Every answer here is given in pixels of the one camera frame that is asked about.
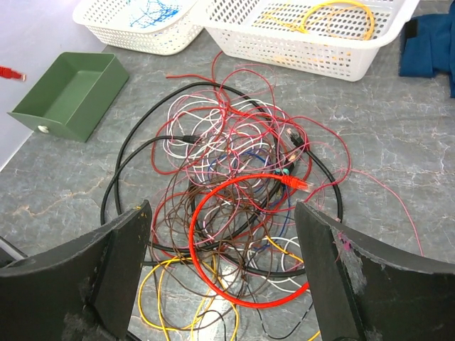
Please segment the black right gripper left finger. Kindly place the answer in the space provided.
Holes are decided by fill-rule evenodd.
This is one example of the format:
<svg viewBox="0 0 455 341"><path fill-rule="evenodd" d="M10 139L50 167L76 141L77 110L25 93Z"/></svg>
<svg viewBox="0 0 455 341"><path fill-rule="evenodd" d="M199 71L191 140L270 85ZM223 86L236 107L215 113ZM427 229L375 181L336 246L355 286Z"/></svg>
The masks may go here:
<svg viewBox="0 0 455 341"><path fill-rule="evenodd" d="M2 340L137 340L128 330L147 244L148 201L28 256L1 240Z"/></svg>

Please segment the red ethernet cable large loop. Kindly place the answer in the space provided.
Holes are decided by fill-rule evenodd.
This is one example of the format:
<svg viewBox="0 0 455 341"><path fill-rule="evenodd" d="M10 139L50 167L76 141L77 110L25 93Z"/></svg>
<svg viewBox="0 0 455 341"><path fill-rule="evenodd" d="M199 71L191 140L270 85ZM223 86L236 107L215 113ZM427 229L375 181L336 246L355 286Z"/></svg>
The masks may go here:
<svg viewBox="0 0 455 341"><path fill-rule="evenodd" d="M288 295L284 298L280 298L275 301L270 301L270 302L266 302L266 303L254 303L254 302L249 302L249 301L242 301L239 298L231 296L230 294L219 289L208 278L208 276L205 274L204 270L202 269L202 267L199 263L196 246L195 246L195 242L194 242L194 230L196 227L196 222L198 220L198 214L203 209L206 202L209 199L211 199L212 196L214 196L218 191L220 191L230 185L236 184L238 182L246 181L249 179L256 179L256 178L269 178L269 179L278 180L281 184L284 184L293 189L297 189L297 190L301 190L301 191L308 191L310 188L310 185L306 181L299 179L297 177L294 177L292 175L277 175L277 174L268 174L268 173L241 175L239 177L224 181L223 183L221 183L217 187L215 187L213 190L211 190L196 207L195 212L193 213L193 216L191 218L191 222L189 224L188 250L190 252L191 261L193 262L193 265L195 266L196 271L198 272L198 274L200 275L202 280L207 284L207 286L211 290L213 290L217 295L223 297L225 300L229 301L230 303L233 303L235 305L240 305L245 308L254 308L254 309L276 308L278 306L288 303L289 301L294 300L295 298L299 297L301 294L305 293L309 289L309 283L308 282L304 283L297 291L291 293L290 295Z"/></svg>

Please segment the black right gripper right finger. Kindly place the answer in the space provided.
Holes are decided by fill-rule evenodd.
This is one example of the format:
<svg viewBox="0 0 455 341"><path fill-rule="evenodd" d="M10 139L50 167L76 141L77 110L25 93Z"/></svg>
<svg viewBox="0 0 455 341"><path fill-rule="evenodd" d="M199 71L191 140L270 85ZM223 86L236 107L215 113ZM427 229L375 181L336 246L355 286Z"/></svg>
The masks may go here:
<svg viewBox="0 0 455 341"><path fill-rule="evenodd" d="M323 340L453 340L454 265L392 247L304 202L294 211Z"/></svg>

